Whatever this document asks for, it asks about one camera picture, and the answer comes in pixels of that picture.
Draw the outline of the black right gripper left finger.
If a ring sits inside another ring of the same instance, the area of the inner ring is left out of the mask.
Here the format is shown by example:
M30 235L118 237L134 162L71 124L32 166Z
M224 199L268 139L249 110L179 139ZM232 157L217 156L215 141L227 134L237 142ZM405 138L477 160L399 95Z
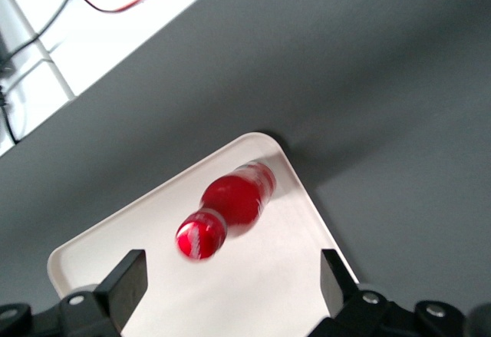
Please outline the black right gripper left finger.
M147 257L132 249L93 290L78 290L38 314L1 306L2 336L121 336L148 287Z

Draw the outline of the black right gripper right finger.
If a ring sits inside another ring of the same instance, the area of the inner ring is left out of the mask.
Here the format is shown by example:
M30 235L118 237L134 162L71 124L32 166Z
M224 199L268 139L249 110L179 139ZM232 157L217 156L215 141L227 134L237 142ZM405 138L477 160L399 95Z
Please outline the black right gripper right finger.
M419 301L412 311L360 289L334 249L321 251L321 294L330 316L310 336L489 336L490 304L468 315L445 302Z

